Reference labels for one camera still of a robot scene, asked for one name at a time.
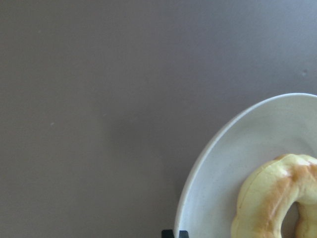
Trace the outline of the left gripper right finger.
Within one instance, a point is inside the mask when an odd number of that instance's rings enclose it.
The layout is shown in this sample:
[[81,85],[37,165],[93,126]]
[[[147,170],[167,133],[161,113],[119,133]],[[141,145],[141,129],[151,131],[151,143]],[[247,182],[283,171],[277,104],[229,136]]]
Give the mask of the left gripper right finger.
[[187,231],[179,231],[179,238],[188,238],[188,232]]

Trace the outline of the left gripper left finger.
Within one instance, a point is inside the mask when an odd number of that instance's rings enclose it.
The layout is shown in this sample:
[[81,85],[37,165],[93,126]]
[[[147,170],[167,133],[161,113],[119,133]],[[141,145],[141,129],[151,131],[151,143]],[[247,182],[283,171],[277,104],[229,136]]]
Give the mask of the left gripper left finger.
[[162,230],[161,238],[174,238],[173,230]]

